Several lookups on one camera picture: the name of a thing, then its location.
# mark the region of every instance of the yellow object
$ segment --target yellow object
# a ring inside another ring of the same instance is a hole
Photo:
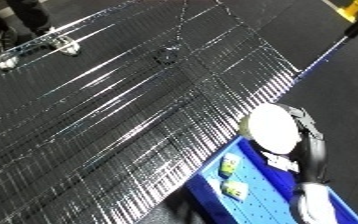
[[[340,8],[337,11],[339,14],[341,14],[343,17],[345,17],[350,22],[354,22],[357,19],[358,14],[358,0],[354,0],[352,4],[350,4],[346,8]]]
[[[226,177],[230,177],[236,170],[238,164],[240,164],[241,158],[235,154],[227,153],[223,156],[222,163],[220,165],[220,173]]]
[[[248,195],[248,184],[227,180],[222,184],[222,192],[239,201],[244,201]]]

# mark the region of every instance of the small container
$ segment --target small container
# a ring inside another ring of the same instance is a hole
[[[241,157],[233,153],[227,153],[223,156],[220,164],[219,173],[224,177],[230,177],[238,165],[240,164]]]
[[[238,201],[244,201],[248,195],[248,184],[227,180],[222,184],[222,192]]]

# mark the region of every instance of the white line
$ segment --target white line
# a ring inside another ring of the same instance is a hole
[[[48,0],[39,0],[40,3],[44,3],[46,1],[48,1]],[[13,14],[14,13],[10,7],[6,7],[4,9],[0,10],[0,17],[2,19],[8,18],[9,16],[13,16]]]

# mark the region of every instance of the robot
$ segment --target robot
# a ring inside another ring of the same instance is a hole
[[[335,224],[326,181],[323,134],[304,109],[262,104],[240,121],[240,134],[258,145],[268,165],[290,171],[296,181],[290,211],[298,223]]]

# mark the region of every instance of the black pants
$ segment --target black pants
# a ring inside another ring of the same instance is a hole
[[[6,0],[6,2],[24,25],[35,34],[42,35],[51,27],[49,15],[38,0]],[[6,22],[0,18],[0,32],[7,29]]]

